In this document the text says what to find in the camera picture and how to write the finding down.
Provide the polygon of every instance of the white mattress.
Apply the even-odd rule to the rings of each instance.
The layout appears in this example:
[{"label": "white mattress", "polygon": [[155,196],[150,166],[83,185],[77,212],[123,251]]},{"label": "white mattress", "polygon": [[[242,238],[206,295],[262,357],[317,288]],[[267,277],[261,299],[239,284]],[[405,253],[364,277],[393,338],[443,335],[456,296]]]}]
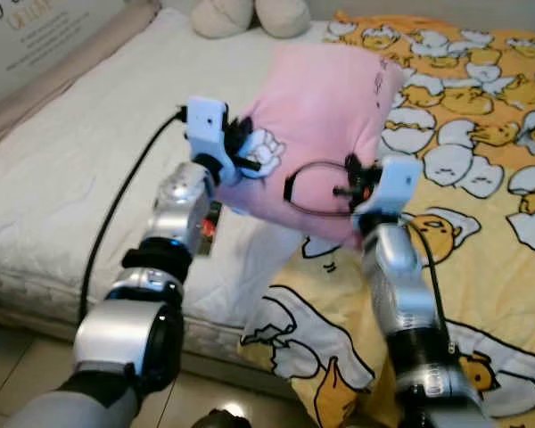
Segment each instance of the white mattress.
[{"label": "white mattress", "polygon": [[[293,43],[316,42],[323,22]],[[242,111],[283,43],[254,29],[210,41],[164,9],[142,34],[81,78],[0,144],[0,304],[74,321],[80,281],[114,194],[148,138],[191,95]],[[127,248],[136,246],[156,186],[187,159],[184,130],[155,145],[120,205],[100,251],[90,298],[104,296]],[[197,259],[185,313],[243,325],[299,233],[224,210],[212,257]]]}]

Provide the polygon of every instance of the floor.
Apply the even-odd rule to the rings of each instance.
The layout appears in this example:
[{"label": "floor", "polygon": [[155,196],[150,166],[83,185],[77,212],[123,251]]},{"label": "floor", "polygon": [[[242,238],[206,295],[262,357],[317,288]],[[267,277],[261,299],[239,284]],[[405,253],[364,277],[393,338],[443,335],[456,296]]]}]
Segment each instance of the floor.
[{"label": "floor", "polygon": [[[68,343],[0,326],[0,427],[30,399],[59,386],[70,368]],[[297,402],[186,373],[165,391],[150,396],[132,426],[189,428],[215,407],[243,412],[253,428],[315,426]]]}]

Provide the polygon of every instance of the pillow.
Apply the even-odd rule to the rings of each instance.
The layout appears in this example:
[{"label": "pillow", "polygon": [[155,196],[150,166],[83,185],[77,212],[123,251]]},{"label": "pillow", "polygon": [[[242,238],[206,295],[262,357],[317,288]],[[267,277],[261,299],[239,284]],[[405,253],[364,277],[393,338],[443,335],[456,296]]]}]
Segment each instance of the pillow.
[{"label": "pillow", "polygon": [[156,0],[0,1],[0,139],[152,20]]},{"label": "pillow", "polygon": [[345,45],[280,47],[263,91],[243,117],[253,132],[239,154],[261,164],[243,169],[235,186],[221,186],[228,206],[309,235],[356,245],[345,160],[362,164],[376,147],[402,69],[367,50]]}]

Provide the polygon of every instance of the plush toy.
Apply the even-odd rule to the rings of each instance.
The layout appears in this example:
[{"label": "plush toy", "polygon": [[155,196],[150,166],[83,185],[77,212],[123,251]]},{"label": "plush toy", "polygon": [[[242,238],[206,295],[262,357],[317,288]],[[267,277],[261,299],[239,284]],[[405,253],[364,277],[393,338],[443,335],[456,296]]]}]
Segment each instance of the plush toy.
[{"label": "plush toy", "polygon": [[209,38],[242,33],[251,25],[254,4],[262,27],[273,37],[295,37],[309,28],[305,0],[202,0],[192,12],[193,29]]}]

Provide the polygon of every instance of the cartoon print bedsheet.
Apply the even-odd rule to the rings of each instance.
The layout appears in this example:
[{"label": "cartoon print bedsheet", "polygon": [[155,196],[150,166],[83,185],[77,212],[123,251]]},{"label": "cartoon print bedsheet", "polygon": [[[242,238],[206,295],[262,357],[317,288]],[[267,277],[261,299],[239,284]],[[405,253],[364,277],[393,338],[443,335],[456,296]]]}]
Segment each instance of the cartoon print bedsheet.
[{"label": "cartoon print bedsheet", "polygon": [[[499,426],[535,428],[535,34],[338,12],[325,40],[405,69],[379,154],[423,162],[405,217],[432,247],[460,362]],[[398,422],[359,258],[307,237],[241,339],[240,353],[288,379],[324,428],[355,407]]]}]

